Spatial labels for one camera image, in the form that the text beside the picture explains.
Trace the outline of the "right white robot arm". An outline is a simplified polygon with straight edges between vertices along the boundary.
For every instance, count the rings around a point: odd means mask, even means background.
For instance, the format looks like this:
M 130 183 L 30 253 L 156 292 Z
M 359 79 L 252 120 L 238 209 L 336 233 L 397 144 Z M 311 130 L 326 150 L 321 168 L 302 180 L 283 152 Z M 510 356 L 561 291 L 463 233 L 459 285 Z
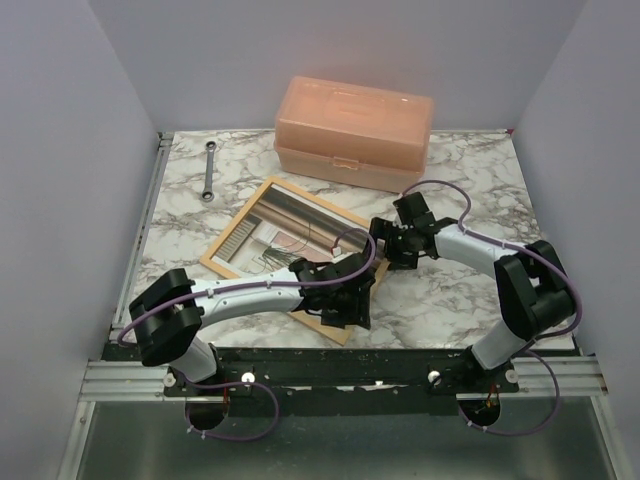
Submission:
M 501 320 L 461 355 L 462 384 L 480 392 L 496 369 L 548 329 L 578 311 L 564 269 L 546 241 L 508 247 L 465 232 L 450 217 L 436 218 L 419 192 L 393 202 L 397 219 L 371 219 L 369 234 L 382 243 L 390 267 L 414 270 L 422 257 L 461 263 L 496 282 Z

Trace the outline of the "translucent orange plastic box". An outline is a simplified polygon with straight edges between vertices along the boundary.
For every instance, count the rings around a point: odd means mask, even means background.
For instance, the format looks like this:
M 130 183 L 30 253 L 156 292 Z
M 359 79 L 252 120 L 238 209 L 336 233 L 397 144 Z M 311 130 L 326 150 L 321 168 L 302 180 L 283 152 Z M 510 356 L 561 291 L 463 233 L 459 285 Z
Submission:
M 274 149 L 286 172 L 399 193 L 424 174 L 433 115 L 430 97 L 296 76 Z

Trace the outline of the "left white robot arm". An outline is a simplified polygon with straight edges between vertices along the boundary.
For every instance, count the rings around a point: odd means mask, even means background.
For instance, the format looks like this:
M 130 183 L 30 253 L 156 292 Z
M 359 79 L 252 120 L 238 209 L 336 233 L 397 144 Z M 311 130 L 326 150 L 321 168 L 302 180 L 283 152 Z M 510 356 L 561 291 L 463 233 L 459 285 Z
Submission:
M 265 312 L 302 312 L 326 327 L 369 328 L 374 259 L 373 253 L 328 262 L 299 258 L 266 274 L 216 281 L 172 269 L 129 305 L 141 363 L 167 364 L 197 393 L 209 395 L 220 387 L 222 372 L 213 346 L 197 336 L 204 327 Z

